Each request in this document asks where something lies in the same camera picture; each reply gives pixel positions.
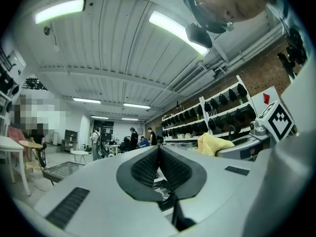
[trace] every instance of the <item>pink cloth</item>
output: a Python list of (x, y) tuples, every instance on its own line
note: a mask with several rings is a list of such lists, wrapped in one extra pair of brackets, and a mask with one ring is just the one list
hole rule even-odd
[[(26, 140), (21, 129), (15, 128), (15, 127), (10, 126), (10, 125), (8, 126), (8, 137), (17, 143), (19, 143), (19, 140)], [(24, 147), (23, 156), (25, 156), (26, 153), (27, 153), (27, 148)], [(15, 157), (19, 157), (18, 152), (13, 152), (13, 155)]]

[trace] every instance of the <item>red triangle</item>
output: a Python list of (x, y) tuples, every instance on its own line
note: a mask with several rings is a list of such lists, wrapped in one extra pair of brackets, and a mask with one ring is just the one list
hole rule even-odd
[(270, 100), (270, 95), (263, 93), (263, 102), (268, 105), (269, 100)]

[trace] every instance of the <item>yellow towel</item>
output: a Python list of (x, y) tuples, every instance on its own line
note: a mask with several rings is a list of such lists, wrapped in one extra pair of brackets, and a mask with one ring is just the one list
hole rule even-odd
[(234, 146), (231, 141), (215, 138), (208, 133), (205, 133), (198, 138), (197, 145), (198, 151), (201, 154), (208, 156), (215, 156), (217, 151)]

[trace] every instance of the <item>ceiling light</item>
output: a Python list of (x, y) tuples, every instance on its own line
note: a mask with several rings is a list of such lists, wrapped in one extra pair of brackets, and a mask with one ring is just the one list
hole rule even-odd
[(91, 117), (94, 118), (94, 119), (109, 119), (107, 117), (98, 117), (98, 116), (91, 116)]
[(133, 105), (133, 104), (124, 103), (124, 106), (136, 107), (136, 108), (143, 108), (143, 109), (150, 109), (150, 106), (146, 106), (146, 105)]
[(83, 11), (85, 0), (73, 0), (60, 3), (46, 10), (43, 10), (35, 15), (35, 23), (39, 24), (45, 20), (58, 17), (61, 15)]
[(75, 101), (79, 102), (87, 102), (87, 103), (94, 103), (94, 104), (100, 104), (101, 101), (99, 100), (90, 100), (90, 99), (82, 99), (82, 98), (74, 98)]
[(138, 121), (138, 119), (137, 119), (137, 118), (122, 118), (122, 120)]
[(152, 15), (149, 18), (149, 22), (161, 28), (164, 28), (168, 32), (179, 37), (191, 47), (193, 47), (196, 51), (198, 51), (203, 57), (209, 53), (209, 49), (189, 41), (186, 33), (186, 28), (172, 18), (169, 18), (158, 11), (153, 11)]

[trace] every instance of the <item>air conditioning vent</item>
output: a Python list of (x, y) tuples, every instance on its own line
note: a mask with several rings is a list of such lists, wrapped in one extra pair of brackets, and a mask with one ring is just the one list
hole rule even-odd
[(189, 83), (194, 82), (199, 76), (204, 74), (207, 71), (206, 67), (204, 65), (199, 65), (193, 70), (191, 70), (186, 76), (184, 76), (183, 80), (178, 82), (174, 88), (173, 91), (176, 93), (181, 92)]

